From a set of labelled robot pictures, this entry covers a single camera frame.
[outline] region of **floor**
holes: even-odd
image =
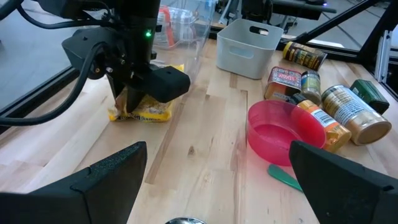
[[[25,1],[28,13],[42,22],[62,19],[38,11]],[[76,29],[45,30],[26,22],[18,12],[0,22],[0,109],[70,65],[61,43]]]
[[[191,1],[180,1],[191,4]],[[355,4],[355,0],[329,0],[330,7],[338,13]],[[28,13],[41,21],[54,23],[60,18],[42,11],[36,2],[25,1]],[[372,7],[339,27],[322,34],[317,39],[338,42],[349,49],[358,50],[365,42],[382,15],[383,9]],[[298,18],[297,27],[289,30],[290,35],[309,31],[337,14],[322,14],[318,21]],[[31,91],[60,70],[69,65],[61,47],[64,39],[71,36],[76,28],[44,30],[26,22],[17,12],[0,22],[0,109]],[[393,45],[398,46],[398,29],[394,32]]]

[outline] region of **green plastic utensil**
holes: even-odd
[[[303,192],[303,190],[301,189],[300,184],[297,182],[297,180],[294,179],[290,174],[288,174],[284,170],[282,170],[279,166],[274,165],[274,164],[269,165],[268,174],[271,177]]]

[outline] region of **wooden table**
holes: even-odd
[[[75,104],[40,126],[11,128],[0,136],[0,190],[30,192],[136,142],[146,141],[148,163],[129,223],[165,223],[191,216],[207,223],[318,223],[304,194],[267,174],[245,138],[246,113],[262,94],[273,66],[303,72],[276,52],[263,81],[215,66],[215,41],[204,49],[190,92],[176,100],[167,123],[110,123],[113,104],[106,80],[89,81]],[[322,89],[355,79],[371,80],[391,106],[384,116],[393,130],[368,146],[347,144],[340,155],[398,177],[397,102],[360,65],[327,60],[320,69]],[[53,109],[71,86],[31,116]],[[284,168],[292,174],[292,169]]]

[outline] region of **metal can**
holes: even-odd
[[[295,42],[288,42],[284,49],[284,59],[318,71],[328,54]]]
[[[324,150],[335,153],[351,138],[351,131],[339,124],[335,119],[302,94],[294,94],[287,102],[297,105],[299,108],[310,113],[323,126],[326,135],[326,143],[323,147]]]
[[[350,90],[357,94],[365,103],[376,110],[379,114],[386,112],[390,104],[385,97],[377,90],[372,82],[367,80],[355,80]]]
[[[351,131],[351,140],[357,145],[373,143],[391,130],[388,120],[343,85],[323,92],[322,103],[328,114]]]
[[[266,100],[285,102],[293,94],[301,92],[301,74],[284,68],[274,67],[268,78]]]
[[[316,105],[321,104],[321,78],[316,71],[306,71],[301,76],[301,93]]]

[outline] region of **gray storage bin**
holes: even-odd
[[[261,79],[282,37],[283,29],[236,19],[217,34],[217,67]]]

